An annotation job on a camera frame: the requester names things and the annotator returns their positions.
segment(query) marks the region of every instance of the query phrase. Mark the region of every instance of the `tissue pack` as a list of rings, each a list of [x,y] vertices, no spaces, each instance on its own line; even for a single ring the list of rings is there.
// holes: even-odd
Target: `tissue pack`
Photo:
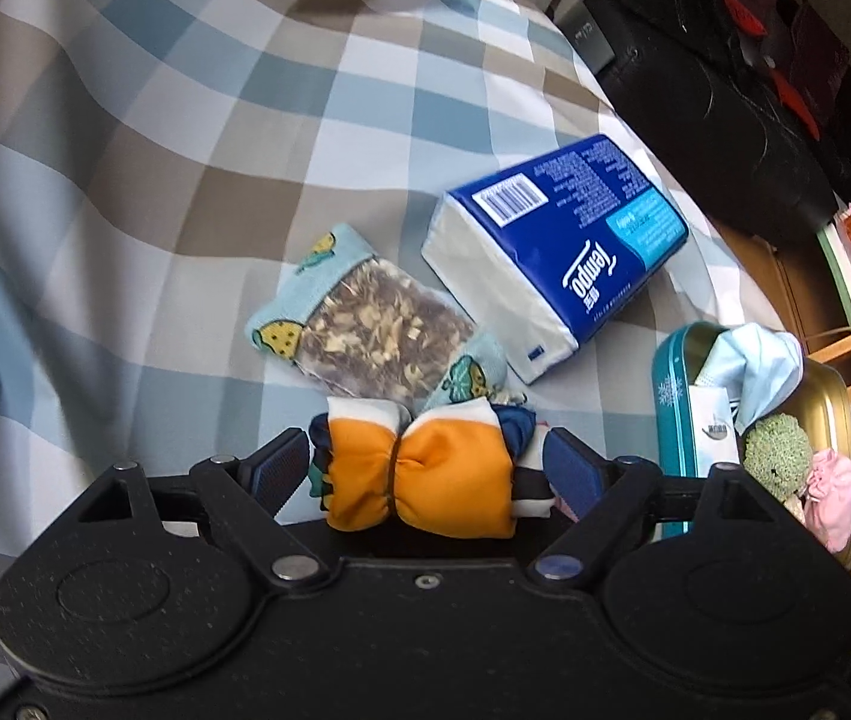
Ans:
[[[688,237],[605,135],[448,191],[422,256],[526,383],[569,357]]]

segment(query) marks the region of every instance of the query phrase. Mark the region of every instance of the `plaid bedsheet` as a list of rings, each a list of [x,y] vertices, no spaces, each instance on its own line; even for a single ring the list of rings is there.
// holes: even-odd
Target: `plaid bedsheet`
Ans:
[[[181,472],[323,410],[241,328],[332,223],[439,286],[419,247],[443,190],[597,131],[692,238],[531,402],[606,455],[657,458],[657,345],[702,317],[778,319],[542,14],[0,0],[0,572],[108,464]]]

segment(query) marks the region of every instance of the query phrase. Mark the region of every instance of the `dried flower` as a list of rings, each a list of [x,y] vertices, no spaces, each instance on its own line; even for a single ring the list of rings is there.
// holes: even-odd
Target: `dried flower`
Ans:
[[[388,260],[366,260],[302,331],[296,362],[333,391],[411,407],[441,384],[471,321]]]

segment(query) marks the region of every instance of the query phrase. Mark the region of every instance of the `cartoon print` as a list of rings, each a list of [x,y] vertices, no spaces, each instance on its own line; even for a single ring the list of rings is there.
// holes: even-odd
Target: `cartoon print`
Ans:
[[[329,257],[335,256],[335,236],[332,233],[326,233],[318,239],[312,250],[305,255],[305,258],[299,263],[296,269],[297,274],[300,274],[304,269],[313,268],[318,263],[326,261]]]
[[[269,349],[284,360],[291,360],[299,349],[302,325],[288,319],[277,319],[252,330],[252,341],[261,349]]]
[[[452,403],[465,403],[472,398],[489,394],[485,372],[468,354],[462,355],[454,362],[446,381],[441,383],[441,388],[448,391],[448,399]]]

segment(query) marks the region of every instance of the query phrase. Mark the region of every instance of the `light blue face mask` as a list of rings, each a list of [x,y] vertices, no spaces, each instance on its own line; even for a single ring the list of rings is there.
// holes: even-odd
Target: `light blue face mask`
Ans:
[[[754,322],[743,324],[716,338],[695,384],[724,386],[735,429],[742,435],[795,391],[802,359],[801,344],[791,333],[774,333]]]

